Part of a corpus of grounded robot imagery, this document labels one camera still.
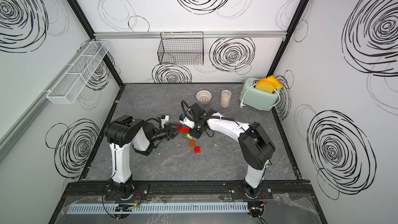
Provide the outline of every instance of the clear container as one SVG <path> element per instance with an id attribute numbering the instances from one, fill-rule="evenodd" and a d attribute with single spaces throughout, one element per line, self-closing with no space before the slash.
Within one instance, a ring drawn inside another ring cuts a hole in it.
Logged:
<path id="1" fill-rule="evenodd" d="M 232 93 L 229 90 L 223 90 L 221 92 L 221 101 L 220 106 L 223 108 L 227 108 L 229 106 L 229 102 L 231 101 Z"/>

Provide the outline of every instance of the white mesh basket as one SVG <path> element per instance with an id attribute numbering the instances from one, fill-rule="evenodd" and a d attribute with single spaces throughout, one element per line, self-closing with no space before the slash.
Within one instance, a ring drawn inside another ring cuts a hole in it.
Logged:
<path id="1" fill-rule="evenodd" d="M 54 104 L 73 104 L 108 52 L 104 41 L 93 41 L 47 94 Z"/>
<path id="2" fill-rule="evenodd" d="M 196 94 L 196 99 L 201 102 L 202 104 L 207 104 L 211 100 L 211 93 L 206 90 L 199 91 Z"/>

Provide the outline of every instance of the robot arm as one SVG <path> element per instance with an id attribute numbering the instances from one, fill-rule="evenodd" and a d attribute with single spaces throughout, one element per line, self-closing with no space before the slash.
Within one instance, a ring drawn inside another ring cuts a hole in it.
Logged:
<path id="1" fill-rule="evenodd" d="M 205 111 L 197 103 L 187 111 L 191 114 L 190 118 L 186 116 L 184 107 L 183 112 L 180 122 L 191 127 L 189 134 L 192 137 L 199 139 L 206 129 L 210 129 L 222 132 L 239 142 L 248 163 L 245 177 L 246 194 L 251 198 L 256 197 L 261 188 L 265 169 L 271 164 L 270 159 L 275 151 L 275 145 L 261 125 L 257 122 L 252 124 L 236 122 L 212 109 Z M 113 188 L 122 195 L 128 197 L 131 191 L 129 189 L 131 187 L 129 182 L 132 181 L 129 164 L 131 142 L 135 152 L 148 156 L 154 148 L 155 141 L 164 138 L 170 140 L 178 135 L 178 129 L 173 128 L 173 124 L 165 125 L 166 119 L 168 121 L 168 116 L 158 118 L 159 129 L 157 129 L 152 123 L 124 115 L 106 127 L 105 135 L 112 151 Z"/>
<path id="2" fill-rule="evenodd" d="M 222 120 L 220 113 L 212 114 L 219 119 L 211 118 L 207 120 L 207 126 L 214 130 L 233 138 L 239 142 L 243 156 L 248 163 L 248 170 L 245 181 L 250 186 L 247 194 L 253 196 L 257 194 L 263 180 L 265 169 L 270 164 L 270 158 L 275 151 L 275 145 L 268 137 L 262 126 L 254 122 L 252 124 Z"/>
<path id="3" fill-rule="evenodd" d="M 131 143 L 135 152 L 148 156 L 155 141 L 163 138 L 169 140 L 178 135 L 178 129 L 174 129 L 168 119 L 167 115 L 159 118 L 159 127 L 162 128 L 157 129 L 152 123 L 123 115 L 105 128 L 105 136 L 112 152 L 112 188 L 122 196 L 129 197 L 132 191 L 129 183 L 132 181 L 129 159 Z"/>

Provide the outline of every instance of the gray marble countertop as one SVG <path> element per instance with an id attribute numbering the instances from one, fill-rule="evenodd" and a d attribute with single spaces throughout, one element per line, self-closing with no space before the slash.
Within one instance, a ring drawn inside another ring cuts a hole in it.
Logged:
<path id="1" fill-rule="evenodd" d="M 266 169 L 265 180 L 296 179 L 287 156 L 281 135 L 271 111 L 259 111 L 252 107 L 239 107 L 239 91 L 242 84 L 127 84 L 117 104 L 112 121 L 128 114 L 134 118 L 148 119 L 169 115 L 170 122 L 179 123 L 182 113 L 181 100 L 188 105 L 196 100 L 200 90 L 210 91 L 212 100 L 199 104 L 203 109 L 214 109 L 225 117 L 239 122 L 261 124 L 274 142 L 276 151 L 271 159 L 272 166 Z M 222 90 L 232 92 L 228 108 L 220 107 Z M 149 156 L 130 149 L 130 169 L 133 180 L 242 180 L 247 171 L 239 143 L 232 138 L 215 132 L 212 138 L 203 133 L 196 140 L 200 153 L 195 154 L 189 140 L 178 135 L 163 141 Z M 107 180 L 112 176 L 112 156 L 106 138 L 102 140 L 91 164 L 86 180 Z"/>

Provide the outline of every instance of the wire basket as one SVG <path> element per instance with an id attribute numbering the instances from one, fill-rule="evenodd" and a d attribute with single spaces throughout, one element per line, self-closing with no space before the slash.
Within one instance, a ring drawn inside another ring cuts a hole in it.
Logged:
<path id="1" fill-rule="evenodd" d="M 160 64 L 203 65 L 203 32 L 162 32 L 160 37 Z"/>
<path id="2" fill-rule="evenodd" d="M 47 94 L 54 104 L 73 104 L 108 52 L 104 41 L 93 41 Z"/>

